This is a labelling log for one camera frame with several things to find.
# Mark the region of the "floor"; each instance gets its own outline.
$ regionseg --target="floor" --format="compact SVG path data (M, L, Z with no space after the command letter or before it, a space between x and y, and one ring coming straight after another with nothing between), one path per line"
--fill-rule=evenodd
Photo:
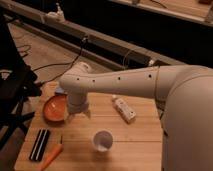
M9 24L9 28L21 55L24 56L25 54L28 54L24 57L24 60L32 67L33 70L52 63L72 62L77 55L67 49L64 49L63 47L60 47L59 45L43 39L39 35L35 35L27 30L24 30L21 28L21 26ZM82 56L80 56L78 61L87 62L92 66L94 72L96 73L111 71L109 68L106 68ZM55 76L58 76L66 71L68 67L68 65L62 65L40 69L36 71L38 81L51 80ZM25 104L23 113L35 110L38 101L39 97L30 98L30 102ZM23 140L23 133L17 129L10 138L9 142L4 146L3 150L0 151L0 171L14 170L13 167Z

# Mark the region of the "wooden table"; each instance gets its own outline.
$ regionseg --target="wooden table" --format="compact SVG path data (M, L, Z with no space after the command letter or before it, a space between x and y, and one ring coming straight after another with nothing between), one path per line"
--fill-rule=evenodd
M16 171L38 171L40 163L28 160L41 128L51 130L45 156L63 135L63 152L47 171L160 171L162 131L154 101L122 96L136 111L134 123L126 124L112 107L111 95L89 93L91 117L78 114L66 123L47 123L42 116L44 103L53 95L56 82L45 85L25 142L15 164ZM99 130L112 133L114 142L110 151L100 154L91 140Z
M163 4L170 11L190 14L202 18L206 17L210 9L210 5L200 4L198 0L155 0L155 1ZM151 0L140 0L140 3L162 8L161 5L152 2Z

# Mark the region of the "cup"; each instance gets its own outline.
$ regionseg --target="cup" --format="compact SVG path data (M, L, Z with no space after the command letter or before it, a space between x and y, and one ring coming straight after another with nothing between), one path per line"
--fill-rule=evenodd
M108 131L98 131L93 137L93 146L99 152L107 152L112 147L113 137Z

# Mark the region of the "cable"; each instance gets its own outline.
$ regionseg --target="cable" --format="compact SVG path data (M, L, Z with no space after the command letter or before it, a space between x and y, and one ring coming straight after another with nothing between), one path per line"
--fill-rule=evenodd
M27 53L27 52L24 52L24 54L23 55L21 55L21 57L22 58L25 58L25 57L27 57L29 54Z
M20 34L19 36L16 37L16 36L14 36L15 33L12 32L12 29L11 29L11 34L12 34L12 38L13 38L13 39L22 39L22 38L24 38L25 36L37 37L36 35L31 34L31 33L22 33L22 35Z
M27 47L27 49L19 50L20 53L27 52L27 51L29 51L31 49L31 45L22 45L22 46L18 46L17 48L20 49L20 48L23 48L23 47Z
M74 60L73 60L72 62L49 64L49 65L45 65L45 66L41 66L41 67L39 67L39 68L36 68L36 69L34 69L33 71L35 72L35 71L38 71L38 70L43 69L43 68L46 68L46 67L57 66L57 65L70 65L69 68L68 68L67 70L71 69L71 68L73 67L73 65L75 64L75 62L78 60L78 58L81 56L82 51L83 51L83 45L84 45L85 43L86 43L86 42L83 42L83 41L82 41L82 45L81 45L81 47L80 47L79 53L77 54L77 56L74 58ZM45 84L45 83L47 83L47 82L54 81L54 80L57 79L58 77L62 76L67 70L65 70L65 71L62 72L61 74L56 75L56 76L53 77L52 79L47 80L47 81L43 81L43 82L41 82L41 83L39 83L39 84L43 85L43 84Z
M167 9L167 6L165 6L165 5L164 5L163 3L161 3L161 2L158 2L158 1L156 1L156 0L150 0L150 1L156 3L156 4L160 5L160 6L162 6L162 7L165 8L165 9Z
M136 48L132 48L132 49L128 49L128 51L127 51L127 53L124 55L124 57L123 57L123 62L122 62L122 65L123 65L123 69L124 70L126 70L127 68L128 68L128 66L129 66L129 58L127 58L127 56L129 55L129 54L131 54L132 53L132 51L134 51L134 50L138 50L138 49L141 49L141 48L143 48L143 47L136 47Z

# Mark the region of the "chair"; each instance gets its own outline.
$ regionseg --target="chair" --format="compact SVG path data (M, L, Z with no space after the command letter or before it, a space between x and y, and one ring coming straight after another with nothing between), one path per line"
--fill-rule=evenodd
M36 85L36 74L21 58L12 39L3 9L0 8L0 131L6 131L0 139L0 150L4 147L16 128L24 134L28 128L24 122L33 118L34 112L22 115L24 102L31 96L40 96ZM1 71L8 71L8 76Z

